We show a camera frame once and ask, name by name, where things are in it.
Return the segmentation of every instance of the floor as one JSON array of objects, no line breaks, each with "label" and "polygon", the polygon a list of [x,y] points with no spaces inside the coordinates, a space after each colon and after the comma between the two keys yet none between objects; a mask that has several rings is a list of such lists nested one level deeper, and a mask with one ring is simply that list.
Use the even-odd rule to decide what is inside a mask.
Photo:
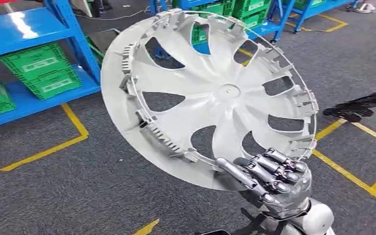
[{"label": "floor", "polygon": [[[130,4],[133,12],[147,6],[144,0],[120,2],[115,8]],[[119,16],[109,14],[106,17]],[[287,26],[277,43],[314,91],[321,109],[376,91],[376,13],[338,8],[325,15],[348,25],[330,33],[297,35]],[[84,31],[96,32],[124,29],[138,20],[126,19],[102,24],[79,20]],[[304,27],[334,25],[316,16]],[[372,134],[344,123],[319,140],[316,156],[307,161],[315,178],[313,197],[332,208],[338,235],[376,235],[376,194],[370,187],[376,186],[374,111],[360,126]],[[340,124],[321,114],[317,121],[318,132]],[[80,123],[87,138],[76,139],[83,134],[77,130]],[[240,208],[255,212],[236,193],[190,185],[150,164],[115,129],[101,94],[0,126],[0,168],[71,139],[77,143],[0,171],[0,235],[141,235],[149,228],[137,231],[157,219],[152,235],[232,232],[248,224]]]}]

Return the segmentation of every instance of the robot finger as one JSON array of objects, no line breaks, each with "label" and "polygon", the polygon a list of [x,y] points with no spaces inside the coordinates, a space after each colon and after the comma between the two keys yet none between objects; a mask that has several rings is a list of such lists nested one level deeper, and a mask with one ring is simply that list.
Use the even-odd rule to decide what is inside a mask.
[{"label": "robot finger", "polygon": [[307,169],[306,164],[304,164],[303,162],[293,161],[286,155],[284,155],[282,152],[277,151],[273,148],[269,148],[265,153],[263,153],[263,156],[275,160],[276,162],[284,166],[286,169],[292,170],[294,172],[305,172]]},{"label": "robot finger", "polygon": [[256,180],[249,177],[246,173],[240,170],[236,165],[231,163],[225,158],[217,158],[215,164],[222,169],[226,170],[246,188],[248,188],[255,196],[257,196],[264,203],[271,204],[276,201],[275,197],[270,194],[263,186],[261,186]]},{"label": "robot finger", "polygon": [[262,166],[267,171],[278,177],[280,180],[287,180],[293,183],[299,180],[299,175],[297,173],[293,172],[290,169],[287,169],[286,167],[270,160],[263,155],[257,154],[250,161],[254,165]]},{"label": "robot finger", "polygon": [[250,160],[246,158],[237,158],[233,161],[234,164],[240,165],[247,169],[253,176],[264,182],[265,186],[269,187],[270,190],[276,193],[287,193],[290,192],[289,186],[280,181],[276,180],[276,177],[261,167],[259,164],[254,165]]}]

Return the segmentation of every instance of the hubcap center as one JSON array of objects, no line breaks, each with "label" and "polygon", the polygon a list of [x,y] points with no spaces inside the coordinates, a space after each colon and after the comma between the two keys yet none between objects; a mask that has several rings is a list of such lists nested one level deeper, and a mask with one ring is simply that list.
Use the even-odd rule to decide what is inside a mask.
[{"label": "hubcap center", "polygon": [[224,84],[218,90],[219,95],[222,98],[230,99],[230,98],[237,98],[240,96],[241,92],[240,89],[233,84]]}]

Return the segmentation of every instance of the robotic hand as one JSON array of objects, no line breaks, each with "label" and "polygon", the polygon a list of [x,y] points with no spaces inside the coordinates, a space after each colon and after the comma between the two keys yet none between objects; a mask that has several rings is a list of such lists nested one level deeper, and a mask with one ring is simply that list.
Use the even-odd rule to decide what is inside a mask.
[{"label": "robotic hand", "polygon": [[312,174],[306,163],[293,161],[269,148],[250,160],[237,158],[233,164],[217,158],[216,164],[240,181],[252,199],[266,207],[262,212],[266,223],[284,224],[280,235],[335,234],[331,209],[309,197]]}]

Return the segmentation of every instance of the storage rack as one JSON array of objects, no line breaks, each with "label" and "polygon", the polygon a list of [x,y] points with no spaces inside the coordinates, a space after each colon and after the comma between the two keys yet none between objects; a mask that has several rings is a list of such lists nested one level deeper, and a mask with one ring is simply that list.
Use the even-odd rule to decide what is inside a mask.
[{"label": "storage rack", "polygon": [[355,7],[357,3],[359,2],[359,0],[325,0],[324,3],[312,7],[312,3],[315,0],[307,0],[307,1],[308,2],[306,3],[305,7],[302,10],[294,8],[294,7],[292,8],[292,12],[300,15],[299,17],[296,17],[296,18],[289,18],[290,21],[293,21],[296,23],[296,26],[294,28],[295,34],[301,31],[301,26],[307,18],[329,11],[333,8],[339,7],[344,4],[351,4],[351,7]]},{"label": "storage rack", "polygon": [[[178,0],[178,5],[179,5],[179,8],[183,10],[190,10],[190,8],[192,7],[211,3],[214,1],[215,0]],[[282,30],[286,24],[288,16],[290,15],[290,12],[292,11],[295,1],[296,0],[288,0],[287,1],[288,3],[286,5],[283,5],[282,7],[282,0],[273,0],[273,2],[276,2],[277,4],[272,3],[270,6],[270,9],[267,15],[270,16],[271,18],[267,18],[266,21],[262,25],[254,28],[253,31],[260,36],[263,36],[269,33],[275,33],[275,35],[273,36],[273,39],[271,40],[272,43],[275,43],[281,36]],[[151,8],[154,9],[155,13],[158,12],[159,3],[163,10],[167,10],[165,0],[160,0],[160,2],[158,2],[158,0],[150,0]],[[275,11],[277,11],[277,13],[280,16],[279,17],[280,20],[278,21],[273,19],[273,15]],[[253,33],[249,33],[249,37],[252,40],[256,38],[255,34]],[[198,51],[201,51],[204,53],[207,53],[208,51],[208,47],[206,44],[196,45],[195,48]]]},{"label": "storage rack", "polygon": [[100,68],[68,0],[44,0],[44,7],[0,15],[0,55],[67,39],[79,62],[73,70],[82,86],[39,100],[17,81],[6,85],[16,109],[0,114],[0,125],[100,91]]}]

